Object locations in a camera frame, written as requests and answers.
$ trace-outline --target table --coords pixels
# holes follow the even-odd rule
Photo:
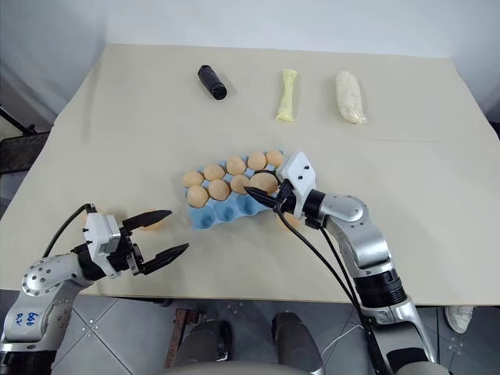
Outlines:
[[[227,84],[224,100],[198,82],[202,64]],[[282,68],[298,71],[294,123],[274,119]],[[341,70],[359,78],[366,125],[338,113]],[[191,246],[163,270],[88,293],[347,301],[272,212],[190,228],[183,171],[273,148],[304,151],[320,190],[368,204],[416,303],[500,304],[500,144],[450,60],[176,46],[107,46],[2,218],[0,288],[19,288],[68,215],[93,202],[118,219],[174,211],[161,230],[135,231],[145,259]],[[82,242],[82,223],[55,254]],[[302,233],[333,262],[319,233]]]

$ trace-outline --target egg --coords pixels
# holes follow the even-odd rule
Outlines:
[[[247,166],[253,170],[263,170],[266,166],[266,156],[261,152],[253,152],[248,157]]]
[[[245,162],[239,156],[231,156],[226,162],[226,170],[233,176],[243,174],[246,169]]]
[[[222,180],[210,181],[209,194],[217,201],[225,201],[229,196],[230,189],[227,183]]]
[[[230,182],[231,190],[241,195],[247,194],[245,186],[248,186],[248,184],[250,184],[250,180],[242,175],[234,176]]]
[[[148,225],[147,227],[141,227],[141,230],[144,230],[146,232],[149,232],[150,230],[157,230],[159,229],[163,224],[163,220],[157,221],[154,224]]]
[[[209,200],[209,193],[206,192],[206,189],[203,186],[194,185],[188,188],[187,190],[187,201],[191,205],[191,207],[195,207],[196,209],[200,209]]]
[[[202,174],[195,170],[189,170],[182,175],[182,183],[186,188],[190,188],[194,185],[201,185],[203,180]]]
[[[222,169],[222,166],[212,163],[205,167],[203,174],[208,181],[212,181],[221,179],[226,173]]]
[[[300,227],[300,224],[301,224],[301,221],[299,219],[296,219],[295,216],[293,216],[291,213],[288,213],[288,212],[285,212],[284,213],[284,218],[286,219],[286,221],[288,221],[288,223],[290,225],[293,226],[293,228],[295,229],[298,229]],[[281,221],[280,217],[278,215],[276,215],[276,221],[286,230],[288,230],[288,228],[285,227],[285,225],[283,224],[283,222]]]
[[[266,153],[267,163],[276,168],[283,162],[283,154],[278,150],[271,150]]]
[[[250,186],[271,194],[278,189],[278,180],[271,173],[256,173],[250,179]]]

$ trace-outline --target egg carton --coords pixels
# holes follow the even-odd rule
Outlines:
[[[246,165],[248,157],[245,156],[241,158]],[[223,170],[226,171],[225,161],[218,162],[217,164],[222,166]],[[274,171],[276,167],[271,164],[267,164],[264,169]],[[203,168],[199,168],[197,171],[203,175]],[[250,179],[255,174],[255,171],[247,167],[243,174]],[[230,184],[233,177],[234,176],[232,174],[229,174],[226,171],[222,180]],[[210,181],[203,180],[202,186],[208,190],[209,183]],[[188,189],[185,187],[184,195],[186,195],[187,192]],[[250,195],[241,195],[235,191],[232,191],[225,201],[217,201],[216,199],[210,197],[205,206],[200,209],[196,209],[190,205],[187,206],[189,216],[191,217],[191,225],[193,229],[196,230],[210,229],[214,225],[230,223],[231,221],[235,221],[236,219],[244,216],[254,216],[267,209],[270,208],[266,205],[258,203]]]

